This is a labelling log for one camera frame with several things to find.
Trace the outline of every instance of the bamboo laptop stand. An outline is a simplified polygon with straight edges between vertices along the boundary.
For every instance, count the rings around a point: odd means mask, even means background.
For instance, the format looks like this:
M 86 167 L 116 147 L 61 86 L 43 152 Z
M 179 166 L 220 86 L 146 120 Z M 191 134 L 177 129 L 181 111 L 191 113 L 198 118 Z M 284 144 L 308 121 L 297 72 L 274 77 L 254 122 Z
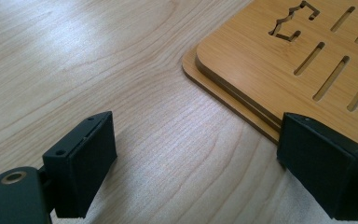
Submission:
M 274 142 L 283 112 L 358 142 L 358 1 L 255 0 L 185 55 L 183 67 Z

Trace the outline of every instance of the wooden board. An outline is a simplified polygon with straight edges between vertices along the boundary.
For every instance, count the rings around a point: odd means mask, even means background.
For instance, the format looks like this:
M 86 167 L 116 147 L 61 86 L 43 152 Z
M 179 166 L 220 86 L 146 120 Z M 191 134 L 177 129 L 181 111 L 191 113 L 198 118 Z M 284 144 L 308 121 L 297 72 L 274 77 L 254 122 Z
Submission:
M 183 57 L 182 63 L 187 77 L 213 95 L 238 116 L 252 124 L 253 127 L 264 134 L 269 140 L 278 143 L 278 128 L 275 125 L 269 125 L 265 122 L 266 119 L 269 119 L 268 117 L 264 118 L 264 115 L 260 111 L 252 105 L 246 104 L 244 100 L 242 103 L 237 101 L 234 97 L 222 90 L 222 88 L 202 74 L 196 66 L 196 50 L 197 49 L 192 49 Z
M 205 38 L 197 58 L 205 76 L 274 122 L 299 113 L 358 142 L 358 2 L 256 0 Z

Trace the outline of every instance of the wooden table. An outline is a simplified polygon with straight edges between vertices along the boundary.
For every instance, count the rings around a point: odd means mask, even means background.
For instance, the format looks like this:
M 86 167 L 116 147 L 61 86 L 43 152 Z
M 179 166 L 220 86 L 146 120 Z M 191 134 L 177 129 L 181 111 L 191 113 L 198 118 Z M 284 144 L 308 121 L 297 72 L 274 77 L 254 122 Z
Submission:
M 85 219 L 335 223 L 276 146 L 188 80 L 181 59 L 249 2 L 0 1 L 0 173 L 113 111 L 118 160 Z

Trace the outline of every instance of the screw hole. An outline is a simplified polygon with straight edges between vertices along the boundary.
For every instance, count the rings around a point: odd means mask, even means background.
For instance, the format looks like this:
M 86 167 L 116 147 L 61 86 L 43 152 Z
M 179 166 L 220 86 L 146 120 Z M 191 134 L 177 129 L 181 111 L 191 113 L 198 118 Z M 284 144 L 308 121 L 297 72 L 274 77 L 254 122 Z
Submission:
M 56 151 L 56 155 L 57 156 L 61 156 L 61 155 L 63 155 L 63 154 L 65 154 L 65 150 L 58 150 L 58 151 Z
M 23 171 L 14 172 L 2 178 L 1 183 L 5 185 L 14 184 L 16 182 L 21 181 L 26 175 L 27 173 Z

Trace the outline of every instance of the black plastic part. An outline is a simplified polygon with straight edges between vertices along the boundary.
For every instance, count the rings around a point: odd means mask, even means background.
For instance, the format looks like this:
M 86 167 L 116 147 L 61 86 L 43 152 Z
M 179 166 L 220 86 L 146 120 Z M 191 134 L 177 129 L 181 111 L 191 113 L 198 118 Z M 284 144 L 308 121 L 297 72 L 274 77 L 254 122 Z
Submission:
M 53 181 L 48 179 L 45 166 L 42 166 L 39 169 L 39 179 L 43 188 L 43 194 L 45 195 L 46 208 L 48 209 L 48 212 L 51 213 L 55 206 L 55 189 Z
M 43 155 L 57 217 L 85 217 L 117 157 L 111 112 L 83 120 Z
M 358 144 L 315 119 L 285 113 L 278 160 L 337 220 L 358 220 Z
M 0 174 L 1 223 L 51 223 L 35 168 L 19 167 Z

